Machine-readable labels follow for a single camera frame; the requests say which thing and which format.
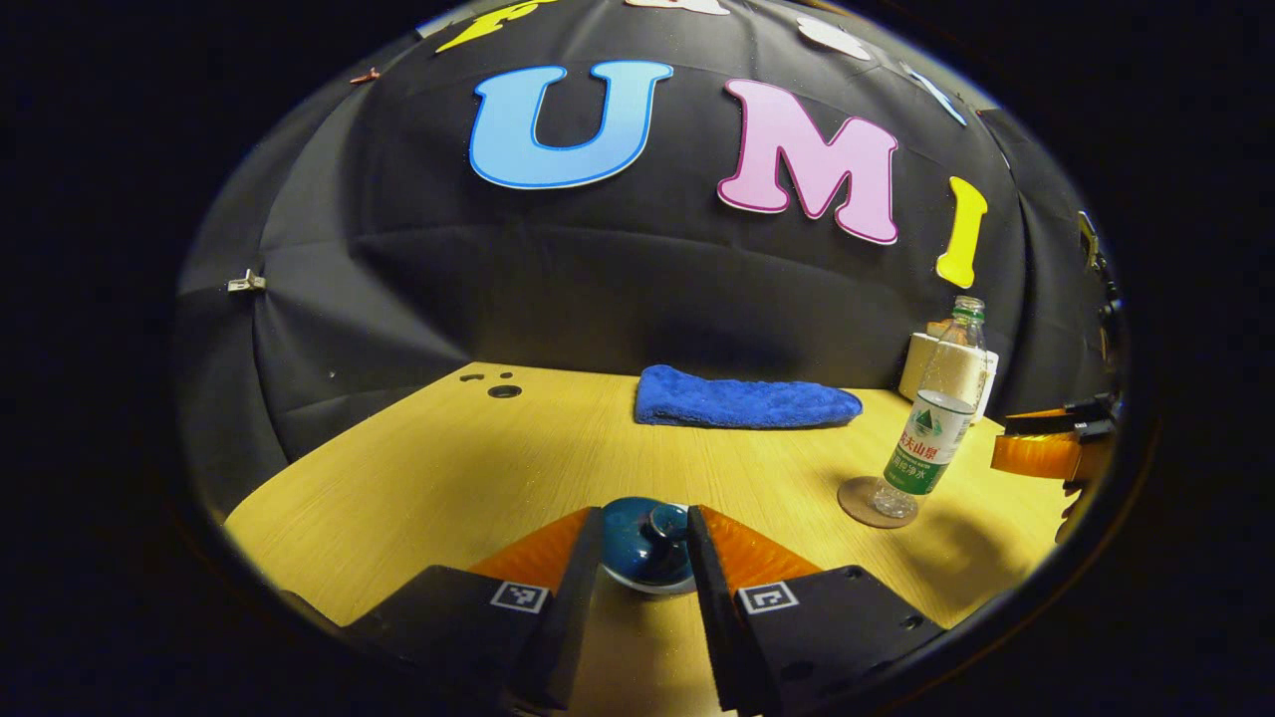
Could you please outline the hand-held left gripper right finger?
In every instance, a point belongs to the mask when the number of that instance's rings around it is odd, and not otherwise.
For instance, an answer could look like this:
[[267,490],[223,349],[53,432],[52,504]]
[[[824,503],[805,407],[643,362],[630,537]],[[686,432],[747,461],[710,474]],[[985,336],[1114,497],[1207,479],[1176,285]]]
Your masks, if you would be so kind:
[[815,566],[710,506],[688,508],[686,543],[724,711],[870,714],[867,691],[943,637],[864,566]]

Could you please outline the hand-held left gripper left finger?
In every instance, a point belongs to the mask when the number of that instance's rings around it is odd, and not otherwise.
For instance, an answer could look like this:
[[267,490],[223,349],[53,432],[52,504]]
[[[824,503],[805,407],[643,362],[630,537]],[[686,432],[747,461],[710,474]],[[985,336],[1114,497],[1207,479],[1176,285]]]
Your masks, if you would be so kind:
[[433,712],[561,712],[571,699],[601,566],[586,506],[465,569],[428,566],[342,635],[431,695]]

